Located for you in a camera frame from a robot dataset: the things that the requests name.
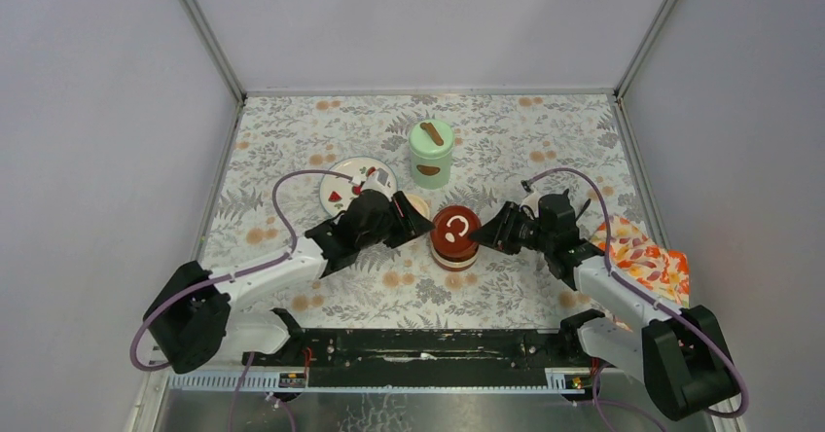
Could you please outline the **cream round lid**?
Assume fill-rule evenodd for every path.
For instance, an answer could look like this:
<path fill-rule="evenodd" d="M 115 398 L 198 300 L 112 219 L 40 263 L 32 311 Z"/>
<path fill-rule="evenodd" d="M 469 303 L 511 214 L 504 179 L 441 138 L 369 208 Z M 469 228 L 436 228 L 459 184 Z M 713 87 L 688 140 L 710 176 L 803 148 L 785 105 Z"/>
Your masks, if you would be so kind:
<path fill-rule="evenodd" d="M 413 208 L 424 218 L 431 218 L 430 206 L 427 201 L 414 194 L 406 194 L 406 197 Z"/>

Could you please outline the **red round lid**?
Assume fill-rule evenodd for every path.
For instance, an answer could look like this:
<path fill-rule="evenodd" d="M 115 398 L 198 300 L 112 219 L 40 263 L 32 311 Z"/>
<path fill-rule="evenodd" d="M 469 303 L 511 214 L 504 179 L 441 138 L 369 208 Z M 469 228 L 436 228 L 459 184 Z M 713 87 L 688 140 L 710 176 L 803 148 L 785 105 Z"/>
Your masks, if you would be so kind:
<path fill-rule="evenodd" d="M 478 215 L 463 205 L 450 205 L 433 218 L 435 230 L 430 240 L 435 249 L 446 257 L 468 257 L 478 250 L 469 234 L 482 226 Z"/>

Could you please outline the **steel bowl red band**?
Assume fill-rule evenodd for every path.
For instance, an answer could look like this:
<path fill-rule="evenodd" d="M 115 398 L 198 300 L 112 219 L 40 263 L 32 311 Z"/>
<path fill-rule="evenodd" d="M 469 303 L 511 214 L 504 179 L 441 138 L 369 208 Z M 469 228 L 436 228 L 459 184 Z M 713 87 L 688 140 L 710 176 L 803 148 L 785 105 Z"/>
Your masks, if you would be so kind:
<path fill-rule="evenodd" d="M 478 258 L 478 252 L 474 252 L 471 256 L 468 256 L 466 258 L 446 257 L 434 247 L 430 247 L 430 252 L 435 263 L 440 268 L 447 271 L 465 271 L 472 267 L 476 263 Z"/>

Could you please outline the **green cylindrical container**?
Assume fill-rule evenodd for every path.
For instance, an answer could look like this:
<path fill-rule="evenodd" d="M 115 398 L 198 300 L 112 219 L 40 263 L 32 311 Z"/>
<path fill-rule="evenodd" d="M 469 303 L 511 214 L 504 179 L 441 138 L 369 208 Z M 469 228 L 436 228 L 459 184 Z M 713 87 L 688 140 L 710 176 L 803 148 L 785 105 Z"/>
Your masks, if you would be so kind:
<path fill-rule="evenodd" d="M 446 186 L 451 177 L 452 150 L 453 146 L 450 143 L 442 146 L 412 143 L 411 177 L 415 185 L 428 190 Z"/>

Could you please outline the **white plate with food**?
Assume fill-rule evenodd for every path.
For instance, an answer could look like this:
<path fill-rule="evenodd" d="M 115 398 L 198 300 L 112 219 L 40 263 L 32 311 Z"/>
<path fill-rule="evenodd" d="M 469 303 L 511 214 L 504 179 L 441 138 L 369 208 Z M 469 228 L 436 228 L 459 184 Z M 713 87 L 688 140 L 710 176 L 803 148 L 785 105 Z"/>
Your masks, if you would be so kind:
<path fill-rule="evenodd" d="M 355 176 L 364 174 L 370 167 L 385 167 L 391 170 L 397 192 L 397 179 L 392 168 L 372 157 L 352 157 L 336 163 L 330 168 L 331 174 L 325 175 L 319 186 L 320 202 L 324 210 L 335 216 L 344 211 L 356 198 L 353 195 L 351 181 Z"/>

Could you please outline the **green lid with handle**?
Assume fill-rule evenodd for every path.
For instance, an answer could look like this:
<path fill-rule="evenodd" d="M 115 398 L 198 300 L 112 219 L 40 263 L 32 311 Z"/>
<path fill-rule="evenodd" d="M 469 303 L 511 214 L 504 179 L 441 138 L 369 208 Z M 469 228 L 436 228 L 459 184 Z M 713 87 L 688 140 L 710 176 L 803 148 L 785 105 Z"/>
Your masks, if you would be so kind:
<path fill-rule="evenodd" d="M 451 153 L 455 135 L 451 125 L 431 119 L 414 124 L 408 140 L 411 151 L 417 157 L 435 160 Z"/>

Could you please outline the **black tongs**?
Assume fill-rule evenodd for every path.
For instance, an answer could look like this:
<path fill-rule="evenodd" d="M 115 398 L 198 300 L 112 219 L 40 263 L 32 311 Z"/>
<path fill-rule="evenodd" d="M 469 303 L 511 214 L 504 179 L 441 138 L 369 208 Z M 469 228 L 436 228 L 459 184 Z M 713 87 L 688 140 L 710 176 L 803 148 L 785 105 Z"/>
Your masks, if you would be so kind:
<path fill-rule="evenodd" d="M 578 213 L 576 214 L 576 217 L 575 217 L 576 221 L 578 221 L 584 215 L 584 213 L 588 210 L 588 208 L 591 206 L 591 204 L 592 204 L 592 200 L 590 198 L 588 198 L 584 202 L 584 204 L 581 206 Z"/>

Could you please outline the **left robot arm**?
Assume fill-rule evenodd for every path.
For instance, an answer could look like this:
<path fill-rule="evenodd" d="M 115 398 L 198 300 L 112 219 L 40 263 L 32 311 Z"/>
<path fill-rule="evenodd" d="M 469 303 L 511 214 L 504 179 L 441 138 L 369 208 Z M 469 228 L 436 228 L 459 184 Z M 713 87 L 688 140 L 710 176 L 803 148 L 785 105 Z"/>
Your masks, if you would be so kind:
<path fill-rule="evenodd" d="M 266 297 L 293 284 L 319 280 L 352 266 L 376 244 L 395 249 L 429 234 L 434 224 L 403 192 L 363 192 L 346 210 L 307 230 L 292 246 L 213 276 L 199 262 L 179 267 L 150 304 L 135 335 L 151 334 L 177 374 L 216 357 L 267 354 L 288 365 L 302 340 Z"/>

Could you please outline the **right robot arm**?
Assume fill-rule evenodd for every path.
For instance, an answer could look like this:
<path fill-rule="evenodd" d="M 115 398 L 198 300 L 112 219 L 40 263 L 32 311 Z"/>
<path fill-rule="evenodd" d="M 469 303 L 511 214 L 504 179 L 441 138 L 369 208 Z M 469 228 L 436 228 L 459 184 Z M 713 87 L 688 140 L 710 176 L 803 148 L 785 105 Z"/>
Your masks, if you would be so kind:
<path fill-rule="evenodd" d="M 551 274 L 616 316 L 598 312 L 563 320 L 557 343 L 567 364 L 597 358 L 641 381 L 661 414 L 678 421 L 749 397 L 719 322 L 704 306 L 684 308 L 654 294 L 611 262 L 606 249 L 580 235 L 567 194 L 550 194 L 536 208 L 506 202 L 470 238 L 514 255 L 523 248 L 543 255 Z"/>

